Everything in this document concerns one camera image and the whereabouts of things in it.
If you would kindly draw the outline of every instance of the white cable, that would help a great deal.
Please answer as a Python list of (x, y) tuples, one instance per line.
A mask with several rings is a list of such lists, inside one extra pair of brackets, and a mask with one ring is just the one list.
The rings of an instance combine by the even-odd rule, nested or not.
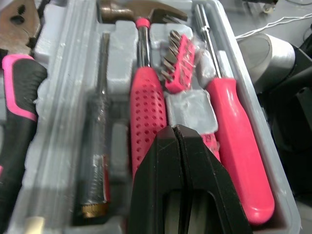
[(283, 17), (283, 18), (280, 18), (279, 20), (275, 21), (275, 22), (272, 22), (272, 23), (268, 23), (267, 25), (265, 25), (264, 27), (262, 28), (258, 28), (258, 29), (255, 29), (255, 30), (252, 30), (252, 31), (249, 31), (247, 33), (244, 33), (244, 34), (241, 34), (237, 37), (235, 37), (236, 39), (241, 39), (241, 38), (246, 38), (246, 37), (249, 37), (255, 33), (258, 33), (258, 32), (261, 32), (263, 31), (264, 29), (267, 29), (267, 28), (272, 28), (272, 27), (275, 27), (277, 25), (281, 25), (281, 24), (285, 24), (285, 23), (290, 23), (290, 22), (293, 22), (293, 21), (297, 21), (297, 20), (305, 20), (305, 19), (308, 19), (308, 18), (312, 18), (312, 13), (310, 14), (307, 14), (305, 16), (301, 16), (301, 17)]

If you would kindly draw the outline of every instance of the pink textured grip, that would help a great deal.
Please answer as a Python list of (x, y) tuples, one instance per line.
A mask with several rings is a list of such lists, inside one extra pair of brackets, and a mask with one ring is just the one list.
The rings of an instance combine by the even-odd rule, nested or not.
[(219, 129), (220, 159), (229, 172), (247, 219), (260, 225), (270, 219), (274, 198), (249, 119), (236, 93), (236, 80), (216, 78), (207, 86)]
[(216, 159), (220, 161), (220, 155), (219, 155), (219, 144), (215, 138), (215, 135), (212, 134), (203, 134), (201, 135), (201, 138), (203, 138), (204, 144), (210, 151), (214, 154)]
[(191, 87), (195, 46), (184, 34), (182, 35), (178, 52), (177, 62), (174, 65), (175, 72), (168, 71), (173, 81), (166, 80), (165, 83), (166, 88), (173, 94), (189, 90)]
[(132, 173), (150, 149), (156, 133), (167, 126), (163, 92), (151, 67), (137, 70), (130, 94)]

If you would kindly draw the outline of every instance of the pliers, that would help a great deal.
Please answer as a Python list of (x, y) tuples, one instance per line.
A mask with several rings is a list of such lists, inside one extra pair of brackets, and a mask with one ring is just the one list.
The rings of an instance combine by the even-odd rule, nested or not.
[(40, 28), (34, 0), (15, 0), (0, 14), (0, 59), (6, 104), (0, 151), (0, 232), (22, 185), (28, 146), (37, 128), (34, 101), (39, 85), (47, 78), (46, 69), (30, 56)]
[(195, 130), (177, 125), (157, 133), (136, 172), (128, 233), (253, 232), (226, 169)]

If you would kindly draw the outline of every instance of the voltage tester screwdriver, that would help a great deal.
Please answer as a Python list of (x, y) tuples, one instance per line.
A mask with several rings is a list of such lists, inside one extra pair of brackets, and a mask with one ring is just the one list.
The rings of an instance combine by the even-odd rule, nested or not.
[(274, 198), (264, 170), (248, 116), (238, 100), (236, 80), (221, 76), (204, 6), (195, 6), (195, 18), (200, 34), (211, 53), (217, 78), (207, 86), (217, 117), (219, 129), (215, 133), (220, 143), (220, 159), (229, 172), (247, 219), (260, 225), (270, 219)]

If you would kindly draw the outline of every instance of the hammer head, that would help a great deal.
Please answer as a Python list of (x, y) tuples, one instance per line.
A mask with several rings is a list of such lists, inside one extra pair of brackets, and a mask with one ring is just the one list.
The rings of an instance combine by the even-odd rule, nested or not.
[(112, 0), (102, 0), (100, 10), (104, 22), (136, 21), (139, 18), (146, 18), (150, 23), (168, 23), (172, 18), (187, 20), (186, 13), (156, 1), (133, 0), (121, 5)]

